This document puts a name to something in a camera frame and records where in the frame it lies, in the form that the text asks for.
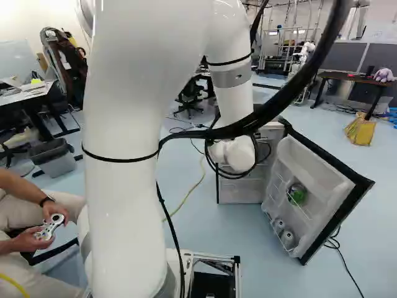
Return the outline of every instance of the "green can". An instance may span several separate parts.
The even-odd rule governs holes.
[[[288,190],[288,201],[296,206],[302,206],[305,204],[306,197],[307,197],[307,190],[306,188],[300,183],[292,184]]]

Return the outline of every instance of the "floor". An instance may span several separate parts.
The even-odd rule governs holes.
[[[264,78],[253,81],[269,84]],[[264,102],[276,90],[254,88],[254,100]],[[212,108],[192,120],[165,118],[162,137],[172,127],[190,127],[208,123]],[[325,150],[338,157],[356,172],[376,181],[373,189],[342,224],[338,239],[341,251],[357,283],[366,297],[397,296],[397,259],[395,217],[397,201],[392,182],[397,168],[395,150],[397,130],[379,122],[372,146],[352,145],[342,129],[353,117],[321,108],[290,106],[282,115],[294,128]],[[83,124],[80,113],[76,114]],[[80,133],[66,137],[81,152]],[[202,142],[195,141],[202,148]],[[173,140],[164,147],[158,162],[158,181],[169,210],[173,210],[192,185],[199,180],[200,155],[189,140]],[[31,179],[38,186],[73,194],[84,194],[83,161],[75,172],[60,178],[45,176]],[[240,255],[243,269],[243,297],[359,297],[336,251],[323,248],[307,266],[289,258],[272,233],[259,205],[217,205],[215,174],[206,166],[207,174],[191,194],[185,206],[173,217],[181,247],[193,251]],[[58,243],[75,237],[73,225],[61,230]],[[173,247],[171,234],[164,225],[168,247]],[[71,254],[55,267],[44,268],[47,274],[75,285],[85,286],[83,266],[78,254]]]

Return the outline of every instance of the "wristwatch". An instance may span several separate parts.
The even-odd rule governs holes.
[[[46,203],[46,201],[55,202],[55,200],[54,200],[52,197],[47,196],[47,197],[45,197],[44,199],[42,199],[42,200],[40,201],[40,203],[38,203],[38,204],[40,205],[41,208],[43,208],[44,203]]]

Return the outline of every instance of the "fridge door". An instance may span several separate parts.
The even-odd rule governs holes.
[[[307,264],[374,182],[296,132],[285,120],[262,210],[291,257]]]

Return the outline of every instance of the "gray partition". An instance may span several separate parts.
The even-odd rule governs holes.
[[[397,45],[371,43],[360,72],[366,72],[370,65],[373,65],[375,70],[384,67],[390,68],[397,75]]]
[[[355,72],[366,47],[366,42],[335,42],[320,68]]]
[[[375,71],[381,68],[389,68],[394,76],[397,75],[397,45],[389,43],[371,43],[360,72],[366,72],[368,66],[373,65]],[[386,88],[384,96],[394,97],[390,103],[391,107],[397,106],[397,83],[392,87]]]
[[[27,40],[0,42],[0,78],[18,76],[23,82],[32,70],[44,77]]]

